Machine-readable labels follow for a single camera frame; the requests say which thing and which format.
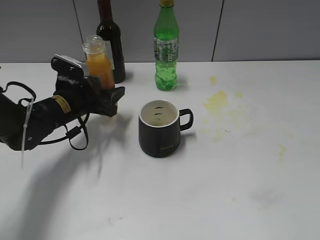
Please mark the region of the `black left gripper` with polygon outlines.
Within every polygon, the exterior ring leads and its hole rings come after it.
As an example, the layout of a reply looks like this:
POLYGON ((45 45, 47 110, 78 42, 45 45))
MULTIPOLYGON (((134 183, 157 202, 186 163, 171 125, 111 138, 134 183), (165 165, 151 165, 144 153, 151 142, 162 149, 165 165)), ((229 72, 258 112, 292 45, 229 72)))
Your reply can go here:
POLYGON ((125 95, 125 87, 102 88, 100 77, 74 81, 58 76, 52 96, 54 118, 78 118, 86 114, 113 117, 118 111, 118 101, 125 95))

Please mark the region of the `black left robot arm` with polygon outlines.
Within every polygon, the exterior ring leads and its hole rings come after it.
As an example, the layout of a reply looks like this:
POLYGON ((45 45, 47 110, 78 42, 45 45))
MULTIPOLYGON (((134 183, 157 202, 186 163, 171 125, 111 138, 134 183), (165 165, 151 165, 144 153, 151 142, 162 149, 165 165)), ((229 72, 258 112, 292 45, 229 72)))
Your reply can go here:
POLYGON ((125 87, 102 89, 96 77, 76 81, 58 76, 51 97, 36 101, 36 93, 25 84, 10 81, 0 89, 0 141, 14 151, 32 150, 71 140, 81 132, 88 138, 90 114, 113 117, 125 87), (10 86, 31 94, 17 103, 5 96, 10 86))

